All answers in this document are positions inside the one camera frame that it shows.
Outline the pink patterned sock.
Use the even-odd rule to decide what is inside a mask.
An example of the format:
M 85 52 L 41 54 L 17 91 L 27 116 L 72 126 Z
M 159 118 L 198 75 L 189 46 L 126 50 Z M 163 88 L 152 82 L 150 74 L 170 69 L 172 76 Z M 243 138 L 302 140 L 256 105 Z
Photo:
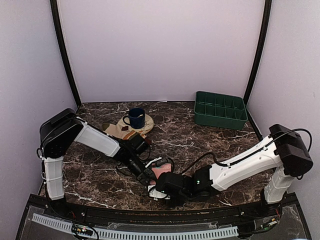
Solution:
M 165 163 L 161 166 L 148 166 L 147 170 L 151 172 L 151 178 L 150 178 L 150 189 L 148 192 L 154 192 L 158 191 L 156 189 L 156 181 L 159 179 L 160 175 L 163 173 L 169 173 L 172 171 L 172 164 L 171 163 Z

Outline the green compartment tray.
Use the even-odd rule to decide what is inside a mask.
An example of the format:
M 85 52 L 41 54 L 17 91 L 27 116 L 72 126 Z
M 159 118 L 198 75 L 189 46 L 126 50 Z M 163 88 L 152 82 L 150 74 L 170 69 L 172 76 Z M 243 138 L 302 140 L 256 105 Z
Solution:
M 248 121 L 241 97 L 197 91 L 194 102 L 194 122 L 198 125 L 242 130 Z

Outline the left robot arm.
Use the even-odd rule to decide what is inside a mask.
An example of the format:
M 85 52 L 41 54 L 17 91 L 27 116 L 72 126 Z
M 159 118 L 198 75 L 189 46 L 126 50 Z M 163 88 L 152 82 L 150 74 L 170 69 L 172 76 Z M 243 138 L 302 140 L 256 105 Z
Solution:
M 72 143 L 80 143 L 124 164 L 142 185 L 156 179 L 150 167 L 139 158 L 150 143 L 139 133 L 129 139 L 120 139 L 99 130 L 67 108 L 40 126 L 40 146 L 36 154 L 42 161 L 42 178 L 46 195 L 53 202 L 51 210 L 60 218 L 67 218 L 70 206 L 63 186 L 63 160 Z

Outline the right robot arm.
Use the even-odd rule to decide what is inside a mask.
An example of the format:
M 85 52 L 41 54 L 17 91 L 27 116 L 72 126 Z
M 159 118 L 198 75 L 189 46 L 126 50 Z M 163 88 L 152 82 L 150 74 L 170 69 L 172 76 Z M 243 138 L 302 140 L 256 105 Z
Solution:
M 262 201 L 255 205 L 255 213 L 266 217 L 283 199 L 293 180 L 300 179 L 314 165 L 309 153 L 311 148 L 305 145 L 299 128 L 274 124 L 269 131 L 261 142 L 224 162 L 219 162 L 211 153 L 214 163 L 198 169 L 192 176 L 161 173 L 154 188 L 148 190 L 149 196 L 155 200 L 202 202 L 238 182 L 275 169 L 270 182 L 262 190 Z

